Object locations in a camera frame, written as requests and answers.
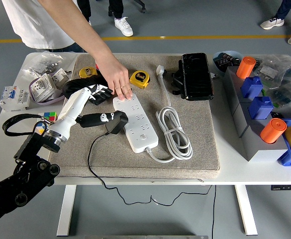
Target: rubik's cube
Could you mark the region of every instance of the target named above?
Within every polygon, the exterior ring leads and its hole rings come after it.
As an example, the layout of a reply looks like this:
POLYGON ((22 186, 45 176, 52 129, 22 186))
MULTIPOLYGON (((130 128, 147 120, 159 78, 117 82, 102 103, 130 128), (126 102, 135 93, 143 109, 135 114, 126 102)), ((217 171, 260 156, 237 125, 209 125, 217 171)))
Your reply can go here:
MULTIPOLYGON (((44 117, 45 119, 55 122, 57 120, 57 113, 56 112, 45 112, 45 113, 39 113, 40 116, 44 117)), ((39 123, 36 127, 35 132, 38 134, 42 134, 45 130, 45 125, 43 123, 39 123)))

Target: table leg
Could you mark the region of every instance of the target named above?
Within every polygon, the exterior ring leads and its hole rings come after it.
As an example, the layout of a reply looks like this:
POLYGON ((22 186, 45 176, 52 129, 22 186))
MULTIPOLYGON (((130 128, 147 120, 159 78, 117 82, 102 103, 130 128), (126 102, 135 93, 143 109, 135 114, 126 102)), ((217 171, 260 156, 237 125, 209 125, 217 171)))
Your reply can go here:
POLYGON ((239 203, 241 217, 247 236, 258 235, 256 224, 251 210, 246 185, 235 185, 237 199, 239 203))
POLYGON ((72 208, 75 201, 76 185, 66 185, 64 200, 62 202, 57 236, 68 236, 72 208))

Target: white cable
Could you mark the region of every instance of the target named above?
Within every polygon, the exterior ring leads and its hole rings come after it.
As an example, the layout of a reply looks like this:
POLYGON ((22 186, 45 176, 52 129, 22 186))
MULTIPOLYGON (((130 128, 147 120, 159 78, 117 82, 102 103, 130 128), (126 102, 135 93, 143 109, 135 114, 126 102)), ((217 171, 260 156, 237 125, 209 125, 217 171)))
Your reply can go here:
POLYGON ((193 155, 193 149, 189 138, 182 129, 180 119, 176 110, 171 107, 171 100, 163 82, 164 67, 159 65, 156 69, 156 73, 159 76, 160 84, 165 92, 169 105, 163 107, 160 111, 157 111, 156 118, 158 120, 161 130, 164 132, 167 147, 173 157, 170 159, 162 160, 156 158, 152 154, 150 148, 146 148, 146 151, 154 160, 160 163, 168 163, 173 161, 174 159, 188 160, 193 155), (171 126, 171 129, 168 127, 166 119, 169 120, 169 125, 171 126))

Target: yellow tape measure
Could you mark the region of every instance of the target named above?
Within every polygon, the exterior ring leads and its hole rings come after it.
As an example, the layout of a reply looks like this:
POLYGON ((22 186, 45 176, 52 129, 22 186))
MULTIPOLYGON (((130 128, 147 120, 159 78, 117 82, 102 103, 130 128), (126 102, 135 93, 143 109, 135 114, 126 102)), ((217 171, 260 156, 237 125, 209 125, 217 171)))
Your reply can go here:
POLYGON ((146 71, 136 71, 130 77, 130 83, 144 89, 150 82, 150 75, 146 71))
POLYGON ((88 78, 92 75, 97 75, 97 70, 94 67, 85 67, 79 71, 80 78, 88 78))

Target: black glove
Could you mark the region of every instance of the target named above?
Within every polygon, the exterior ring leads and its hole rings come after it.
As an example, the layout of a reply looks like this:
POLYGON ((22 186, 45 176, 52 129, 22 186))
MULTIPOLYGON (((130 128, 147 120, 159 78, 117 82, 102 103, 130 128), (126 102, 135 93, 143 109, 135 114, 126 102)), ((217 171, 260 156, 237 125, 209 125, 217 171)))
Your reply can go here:
MULTIPOLYGON (((68 81, 62 87, 62 92, 65 95, 65 97, 69 99, 69 97, 74 92, 81 90, 84 87, 89 87, 91 85, 95 85, 92 89, 90 89, 92 93, 95 91, 94 88, 96 88, 97 85, 103 85, 103 86, 108 87, 108 84, 105 78, 103 77, 103 75, 101 75, 101 73, 98 73, 97 75, 93 75, 88 78, 79 78, 79 79, 68 81)), ((98 93, 93 95, 95 99, 92 98, 89 101, 91 101, 93 104, 98 106, 99 104, 104 102, 107 98, 111 97, 111 93, 112 93, 112 90, 110 90, 109 88, 103 89, 102 91, 99 91, 98 93)))

